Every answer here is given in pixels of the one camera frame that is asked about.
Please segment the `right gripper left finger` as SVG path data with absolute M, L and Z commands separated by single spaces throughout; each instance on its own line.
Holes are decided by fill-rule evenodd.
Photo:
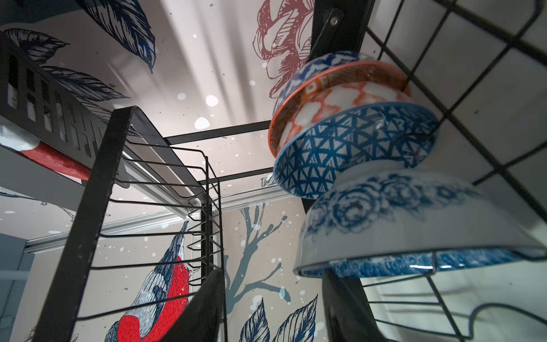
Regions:
M 224 273 L 215 269 L 160 341 L 216 341 L 224 306 Z

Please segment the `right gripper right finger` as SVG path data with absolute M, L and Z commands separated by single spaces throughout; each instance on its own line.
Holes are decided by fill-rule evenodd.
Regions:
M 387 340 L 377 327 L 360 279 L 340 278 L 333 270 L 327 270 L 322 291 L 330 341 Z

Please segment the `black wire dish rack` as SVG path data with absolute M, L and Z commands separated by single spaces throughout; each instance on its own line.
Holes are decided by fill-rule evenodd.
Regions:
M 319 9 L 316 10 L 317 23 L 323 26 L 321 27 L 321 32 L 316 34 L 312 39 L 312 51 L 310 58 L 313 54 L 327 53 L 330 50 L 333 50 L 335 47 L 350 47 L 349 36 L 344 36 L 340 32 L 336 32 L 337 28 L 331 25 L 334 17 L 338 16 L 340 18 L 339 23 L 349 32 L 350 24 L 353 25 L 352 29 L 359 29 L 359 34 L 368 34 L 376 42 L 377 45 L 381 48 L 380 55 L 386 52 L 389 57 L 396 62 L 397 66 L 403 71 L 404 76 L 407 76 L 405 80 L 405 85 L 411 80 L 420 90 L 427 96 L 427 98 L 435 104 L 437 109 L 443 112 L 443 120 L 451 120 L 452 124 L 457 129 L 460 130 L 460 133 L 468 140 L 470 144 L 486 159 L 494 168 L 492 172 L 485 175 L 479 181 L 483 181 L 492 175 L 502 175 L 506 178 L 506 181 L 514 188 L 515 191 L 519 192 L 522 199 L 527 202 L 529 206 L 537 213 L 537 215 L 542 216 L 546 220 L 546 209 L 540 207 L 541 205 L 537 202 L 532 195 L 525 190 L 520 183 L 517 182 L 513 176 L 508 174 L 507 169 L 510 168 L 510 165 L 520 162 L 533 153 L 538 152 L 541 148 L 546 148 L 546 143 L 539 145 L 538 148 L 531 151 L 528 154 L 524 154 L 521 157 L 517 158 L 516 162 L 500 164 L 500 162 L 494 157 L 492 152 L 482 144 L 478 138 L 470 133 L 470 131 L 463 126 L 461 123 L 457 123 L 456 118 L 453 116 L 454 110 L 459 106 L 463 100 L 479 85 L 479 83 L 486 78 L 486 76 L 493 70 L 493 68 L 508 54 L 509 51 L 515 49 L 520 53 L 528 56 L 535 62 L 541 64 L 546 68 L 546 51 L 535 46 L 534 44 L 529 43 L 523 39 L 525 33 L 530 30 L 530 28 L 538 21 L 540 15 L 545 11 L 546 1 L 534 1 L 534 11 L 532 12 L 528 21 L 521 27 L 520 31 L 517 34 L 511 34 L 507 30 L 502 29 L 496 24 L 491 23 L 486 20 L 484 17 L 480 17 L 473 11 L 470 11 L 464 7 L 457 5 L 457 1 L 434 1 L 440 6 L 446 8 L 445 19 L 441 20 L 436 28 L 436 31 L 431 36 L 428 45 L 424 48 L 422 55 L 420 55 L 419 63 L 425 55 L 427 54 L 428 49 L 433 44 L 434 40 L 437 38 L 437 35 L 442 30 L 445 21 L 448 16 L 451 14 L 457 15 L 462 19 L 468 21 L 470 24 L 474 25 L 485 34 L 489 34 L 494 38 L 498 39 L 502 43 L 505 43 L 504 49 L 500 51 L 497 57 L 492 60 L 486 69 L 478 76 L 474 83 L 467 88 L 467 90 L 462 94 L 462 96 L 457 100 L 456 103 L 450 108 L 447 109 L 446 106 L 442 105 L 440 99 L 427 88 L 416 76 L 415 72 L 418 69 L 418 64 L 415 64 L 413 70 L 409 70 L 408 67 L 400 60 L 398 56 L 387 46 L 389 40 L 389 35 L 386 36 L 386 40 L 380 41 L 376 33 L 371 30 L 368 25 L 368 19 L 372 13 L 372 3 L 373 1 L 365 2 L 363 1 L 363 14 L 357 19 L 342 19 L 343 14 L 349 10 L 350 1 L 319 1 Z M 86 185 L 83 197 L 78 207 L 75 221 L 71 228 L 71 231 L 68 235 L 67 243 L 64 247 L 64 252 L 61 255 L 60 262 L 58 264 L 57 271 L 54 275 L 52 285 L 49 289 L 48 296 L 46 298 L 43 310 L 41 312 L 40 319 L 38 320 L 36 330 L 34 332 L 34 337 L 32 341 L 71 341 L 71 337 L 74 332 L 75 324 L 78 320 L 84 320 L 84 318 L 78 318 L 78 313 L 80 311 L 81 302 L 85 292 L 85 287 L 88 282 L 89 274 L 92 269 L 92 261 L 96 251 L 96 246 L 100 237 L 100 233 L 103 226 L 104 217 L 106 214 L 106 209 L 108 203 L 111 201 L 111 191 L 116 180 L 116 175 L 118 172 L 118 167 L 120 166 L 122 154 L 125 149 L 126 138 L 132 121 L 132 117 L 135 115 L 140 115 L 145 117 L 144 112 L 136 106 L 129 108 L 122 108 L 117 110 L 115 117 L 111 119 L 106 128 L 103 144 L 100 149 L 97 151 L 98 154 L 95 157 L 95 162 L 92 165 L 93 169 L 91 171 L 91 177 L 88 185 Z M 301 180 L 301 174 L 303 174 L 304 166 L 300 165 L 298 159 L 295 162 L 285 162 L 282 166 L 279 166 L 278 159 L 283 152 L 278 154 L 276 157 L 276 164 L 273 167 L 273 173 L 276 175 L 276 172 L 280 175 L 293 176 L 296 175 L 295 184 L 297 180 Z M 211 177 L 209 176 L 209 168 L 211 165 L 208 162 L 206 156 L 204 156 L 206 162 L 206 188 L 198 186 L 199 190 L 202 191 L 206 199 L 206 204 L 201 207 L 182 205 L 182 204 L 167 204 L 167 203 L 151 203 L 151 202 L 131 202 L 131 204 L 144 204 L 144 205 L 160 205 L 160 206 L 172 206 L 176 208 L 184 209 L 194 209 L 203 214 L 205 211 L 205 218 L 202 218 L 200 223 L 203 226 L 203 229 L 198 231 L 189 231 L 189 232 L 175 232 L 173 235 L 185 235 L 186 233 L 205 233 L 205 247 L 206 252 L 198 259 L 188 259 L 181 260 L 179 262 L 171 263 L 156 263 L 156 264 L 128 264 L 128 265 L 118 265 L 112 266 L 110 269 L 122 269 L 126 268 L 135 268 L 141 266 L 168 266 L 174 265 L 175 270 L 178 265 L 185 265 L 188 262 L 200 262 L 201 268 L 205 268 L 205 280 L 206 286 L 205 290 L 208 290 L 207 285 L 211 283 L 209 280 L 212 279 L 212 289 L 215 293 L 217 291 L 221 296 L 220 304 L 213 304 L 213 310 L 216 310 L 214 314 L 219 315 L 218 317 L 222 319 L 222 313 L 224 304 L 224 266 L 220 267 L 214 264 L 211 264 L 213 258 L 213 252 L 207 252 L 215 241 L 212 240 L 212 225 L 215 223 L 212 217 L 212 207 L 214 203 L 209 203 L 209 200 L 212 201 L 211 195 L 209 194 L 209 181 Z M 155 306 L 156 304 L 167 304 L 174 303 L 176 305 L 180 304 L 179 302 L 183 299 L 191 299 L 192 297 L 203 294 L 197 292 L 189 292 L 187 294 L 182 294 L 179 296 L 174 296 L 172 298 L 164 298 L 156 301 L 149 301 L 137 306 L 129 306 L 126 308 L 118 309 L 117 311 L 105 312 L 95 316 L 88 317 L 89 319 L 95 319 L 103 316 L 114 315 L 118 312 L 126 312 L 131 309 L 139 309 L 141 307 L 148 308 L 148 306 Z

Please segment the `blue floral ceramic bowl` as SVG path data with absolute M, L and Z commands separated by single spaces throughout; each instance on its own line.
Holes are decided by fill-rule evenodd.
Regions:
M 380 160 L 342 172 L 311 206 L 293 270 L 370 278 L 545 258 L 545 245 L 468 182 Z

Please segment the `blue triangle patterned bowl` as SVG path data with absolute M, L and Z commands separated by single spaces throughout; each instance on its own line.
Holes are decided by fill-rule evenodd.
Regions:
M 374 160 L 417 167 L 438 136 L 434 113 L 411 103 L 364 105 L 327 118 L 294 138 L 273 167 L 277 184 L 293 196 L 316 200 L 342 172 Z

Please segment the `orange patterned ceramic bowl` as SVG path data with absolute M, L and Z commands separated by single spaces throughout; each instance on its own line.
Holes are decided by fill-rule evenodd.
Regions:
M 407 76 L 365 54 L 340 51 L 308 62 L 285 85 L 273 110 L 269 149 L 282 148 L 323 119 L 360 105 L 410 102 Z

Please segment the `red cassava chips bag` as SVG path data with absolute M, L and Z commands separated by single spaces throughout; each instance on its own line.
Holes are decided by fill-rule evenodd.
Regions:
M 1 145 L 52 171 L 88 181 L 91 170 L 11 123 L 1 124 Z

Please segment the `black wall shelf basket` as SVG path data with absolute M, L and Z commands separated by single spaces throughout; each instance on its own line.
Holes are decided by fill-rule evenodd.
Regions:
M 124 151 L 131 156 L 121 162 L 116 184 L 128 188 L 129 168 L 145 167 L 154 182 L 168 190 L 181 205 L 205 201 L 205 188 L 189 172 L 165 142 L 151 120 L 137 106 L 132 108 L 131 138 Z M 1 35 L 1 116 L 5 121 L 38 138 L 71 160 L 92 168 L 107 125 L 51 74 L 29 58 L 6 34 Z

